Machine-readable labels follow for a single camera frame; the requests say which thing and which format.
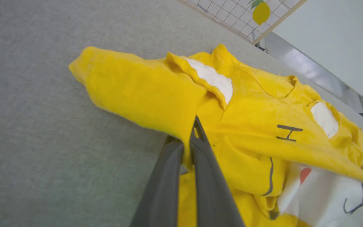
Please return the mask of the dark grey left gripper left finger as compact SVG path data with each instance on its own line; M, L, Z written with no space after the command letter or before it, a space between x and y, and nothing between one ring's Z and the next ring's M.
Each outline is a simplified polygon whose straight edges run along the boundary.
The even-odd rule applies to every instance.
M130 227L177 227L183 144L166 138Z

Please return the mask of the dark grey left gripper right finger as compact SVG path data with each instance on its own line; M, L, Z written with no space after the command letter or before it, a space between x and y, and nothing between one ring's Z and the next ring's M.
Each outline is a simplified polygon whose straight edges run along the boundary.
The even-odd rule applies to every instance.
M190 136L190 149L195 168L197 226L245 226L197 116Z

